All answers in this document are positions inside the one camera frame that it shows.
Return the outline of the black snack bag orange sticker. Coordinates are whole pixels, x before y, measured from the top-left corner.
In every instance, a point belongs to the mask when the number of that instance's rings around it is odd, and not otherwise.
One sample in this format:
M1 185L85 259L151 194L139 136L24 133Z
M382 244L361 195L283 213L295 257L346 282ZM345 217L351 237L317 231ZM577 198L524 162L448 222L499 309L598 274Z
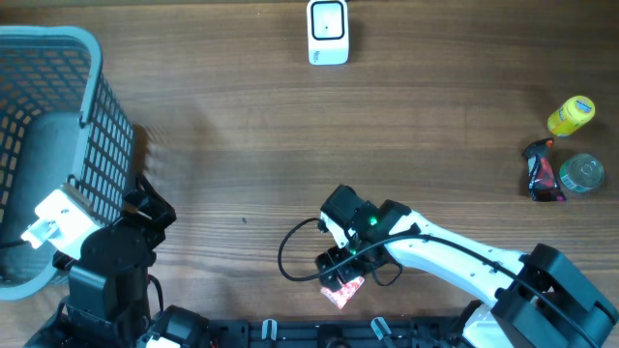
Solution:
M528 166L527 188L534 201L566 201L547 157L553 144L553 137L537 140L529 144L522 153Z

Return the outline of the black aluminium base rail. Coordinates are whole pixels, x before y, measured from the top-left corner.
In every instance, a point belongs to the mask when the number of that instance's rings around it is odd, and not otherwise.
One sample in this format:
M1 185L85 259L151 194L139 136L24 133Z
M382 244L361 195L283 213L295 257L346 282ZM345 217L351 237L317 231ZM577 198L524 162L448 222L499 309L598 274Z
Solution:
M388 320L380 338L369 320L274 321L215 320L210 345L218 348L469 347L455 316Z

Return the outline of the grey plastic mesh basket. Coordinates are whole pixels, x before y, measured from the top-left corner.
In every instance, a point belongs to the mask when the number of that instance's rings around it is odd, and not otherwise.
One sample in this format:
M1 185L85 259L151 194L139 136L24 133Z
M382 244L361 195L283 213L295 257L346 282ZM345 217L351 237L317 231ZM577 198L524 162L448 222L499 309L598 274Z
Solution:
M133 126L103 74L95 37L73 26L1 29L1 299L19 301L66 278L55 249L20 236L63 184L103 224L123 209Z

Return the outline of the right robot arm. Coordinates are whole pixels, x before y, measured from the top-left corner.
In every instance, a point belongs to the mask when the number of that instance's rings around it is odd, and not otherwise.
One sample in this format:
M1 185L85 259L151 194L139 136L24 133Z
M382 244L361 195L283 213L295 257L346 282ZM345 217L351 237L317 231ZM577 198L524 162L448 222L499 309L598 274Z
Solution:
M462 336L474 347L600 347L617 308L558 249L487 246L444 229L393 200L375 206L339 186L318 227L336 244L317 257L321 282L337 291L388 261L437 276L480 301Z

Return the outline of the round metal tin can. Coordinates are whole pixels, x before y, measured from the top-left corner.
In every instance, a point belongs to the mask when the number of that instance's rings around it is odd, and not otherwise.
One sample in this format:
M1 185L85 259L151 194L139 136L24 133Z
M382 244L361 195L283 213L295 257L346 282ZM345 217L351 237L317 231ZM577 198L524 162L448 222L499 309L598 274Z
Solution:
M603 183L604 167L590 154L577 154L561 165L559 177L567 189L584 193Z

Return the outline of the yellow plastic jar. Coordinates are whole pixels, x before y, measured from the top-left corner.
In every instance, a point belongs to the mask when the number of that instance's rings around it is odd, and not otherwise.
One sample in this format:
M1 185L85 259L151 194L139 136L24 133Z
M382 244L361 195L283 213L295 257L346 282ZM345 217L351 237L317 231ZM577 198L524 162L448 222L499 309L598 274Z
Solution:
M547 128L555 136L569 136L591 121L596 113L594 103L585 96L565 101L547 119Z

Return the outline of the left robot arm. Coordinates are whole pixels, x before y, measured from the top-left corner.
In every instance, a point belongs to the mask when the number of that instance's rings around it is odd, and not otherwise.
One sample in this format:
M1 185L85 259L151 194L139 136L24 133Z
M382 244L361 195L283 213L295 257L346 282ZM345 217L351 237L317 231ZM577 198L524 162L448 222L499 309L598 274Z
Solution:
M35 209L22 234L38 248L51 243L55 269L68 275L69 294L27 341L29 347L209 347L209 321L187 309L150 312L149 273L175 210L142 174L124 197L132 209L110 224L96 221L90 201L64 184Z

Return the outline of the red tissue packet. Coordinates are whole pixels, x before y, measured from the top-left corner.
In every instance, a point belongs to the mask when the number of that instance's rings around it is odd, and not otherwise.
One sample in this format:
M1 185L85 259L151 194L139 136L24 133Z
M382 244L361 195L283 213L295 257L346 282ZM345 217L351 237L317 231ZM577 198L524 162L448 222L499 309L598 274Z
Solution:
M365 279L362 276L358 276L347 283L342 283L340 290L332 291L327 287L322 287L320 293L338 309L343 309L355 293L363 286L364 282Z

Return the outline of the white barcode scanner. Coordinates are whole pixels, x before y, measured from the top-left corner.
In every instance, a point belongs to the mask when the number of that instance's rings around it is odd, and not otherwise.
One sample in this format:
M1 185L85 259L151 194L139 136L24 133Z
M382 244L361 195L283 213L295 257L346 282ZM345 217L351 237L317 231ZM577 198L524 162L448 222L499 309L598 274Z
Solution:
M348 6L344 0L310 0L306 8L309 62L342 65L350 51Z

